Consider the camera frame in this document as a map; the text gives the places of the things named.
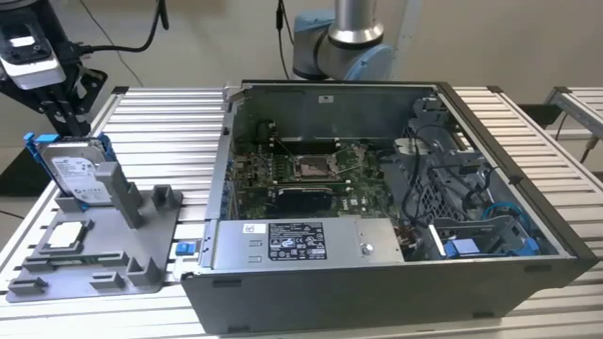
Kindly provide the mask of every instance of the power supply label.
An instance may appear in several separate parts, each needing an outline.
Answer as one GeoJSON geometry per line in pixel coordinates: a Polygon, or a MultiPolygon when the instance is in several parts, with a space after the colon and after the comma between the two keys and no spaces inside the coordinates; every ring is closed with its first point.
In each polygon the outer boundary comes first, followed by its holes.
{"type": "Polygon", "coordinates": [[[327,259],[321,222],[268,224],[268,243],[268,258],[272,261],[327,259]]]}

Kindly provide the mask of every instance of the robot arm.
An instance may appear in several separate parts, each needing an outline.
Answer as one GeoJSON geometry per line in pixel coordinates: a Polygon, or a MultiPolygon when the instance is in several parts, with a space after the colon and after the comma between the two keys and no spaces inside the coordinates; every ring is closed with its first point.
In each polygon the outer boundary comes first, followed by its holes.
{"type": "Polygon", "coordinates": [[[333,11],[295,18],[293,74],[307,80],[384,80],[393,51],[381,44],[375,0],[335,0],[333,11]]]}
{"type": "Polygon", "coordinates": [[[61,136],[87,135],[85,115],[108,76],[87,69],[81,56],[144,51],[159,19],[168,29],[165,0],[159,0],[151,35],[139,48],[81,46],[69,41],[49,0],[0,0],[0,92],[45,114],[61,136]]]}

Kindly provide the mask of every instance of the hard drive label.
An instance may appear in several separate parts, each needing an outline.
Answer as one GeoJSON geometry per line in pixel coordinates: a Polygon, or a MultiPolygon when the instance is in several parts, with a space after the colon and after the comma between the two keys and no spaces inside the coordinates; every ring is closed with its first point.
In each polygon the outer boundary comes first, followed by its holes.
{"type": "Polygon", "coordinates": [[[111,203],[103,183],[95,178],[96,167],[83,157],[53,157],[55,168],[67,185],[67,191],[85,203],[111,203]]]}
{"type": "Polygon", "coordinates": [[[268,258],[272,261],[327,259],[321,222],[268,224],[268,258]]]}

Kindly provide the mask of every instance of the barcode sticker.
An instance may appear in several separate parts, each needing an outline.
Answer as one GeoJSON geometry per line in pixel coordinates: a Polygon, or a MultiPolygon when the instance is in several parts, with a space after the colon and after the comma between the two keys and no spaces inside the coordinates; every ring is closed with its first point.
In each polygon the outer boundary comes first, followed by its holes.
{"type": "Polygon", "coordinates": [[[332,95],[320,95],[319,96],[319,104],[332,104],[335,101],[335,98],[332,95]]]}
{"type": "Polygon", "coordinates": [[[265,233],[265,224],[243,224],[243,233],[265,233]]]}

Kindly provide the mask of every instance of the silver cylinder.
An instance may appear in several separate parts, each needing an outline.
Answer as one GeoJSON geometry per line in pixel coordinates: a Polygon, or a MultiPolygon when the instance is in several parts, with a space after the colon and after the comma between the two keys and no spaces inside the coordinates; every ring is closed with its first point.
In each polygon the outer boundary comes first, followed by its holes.
{"type": "Polygon", "coordinates": [[[335,22],[328,36],[343,44],[367,44],[383,36],[375,17],[376,0],[335,0],[335,22]]]}

